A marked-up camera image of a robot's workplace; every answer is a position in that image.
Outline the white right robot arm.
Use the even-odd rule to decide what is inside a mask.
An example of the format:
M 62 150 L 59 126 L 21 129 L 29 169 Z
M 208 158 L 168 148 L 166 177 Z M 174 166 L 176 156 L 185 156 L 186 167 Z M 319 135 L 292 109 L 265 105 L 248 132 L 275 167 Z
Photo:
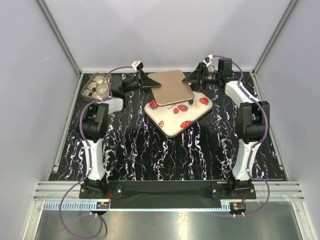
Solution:
M 194 92 L 202 92 L 208 85 L 223 90 L 237 107 L 235 133 L 239 148 L 232 175 L 227 180 L 227 192 L 232 198 L 239 198 L 253 181 L 252 168 L 256 153 L 269 133 L 270 104 L 254 97 L 244 86 L 240 77 L 234 75 L 236 63 L 231 58 L 217 56 L 218 67 L 210 71 L 214 55 L 208 55 L 182 82 L 190 85 Z

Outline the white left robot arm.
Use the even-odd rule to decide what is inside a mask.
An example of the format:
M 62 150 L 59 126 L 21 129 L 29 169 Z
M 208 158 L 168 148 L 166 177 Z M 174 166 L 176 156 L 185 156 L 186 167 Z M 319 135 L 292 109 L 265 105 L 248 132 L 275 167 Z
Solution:
M 82 112 L 77 122 L 77 131 L 85 148 L 86 174 L 80 181 L 82 187 L 97 198 L 103 198 L 108 193 L 106 170 L 103 165 L 103 138 L 108 130 L 110 114 L 120 112 L 125 107 L 125 93 L 140 90 L 149 92 L 161 87 L 143 70 L 136 70 L 135 75 L 127 80 L 120 76 L 97 73 L 88 88 L 91 99 L 83 102 Z

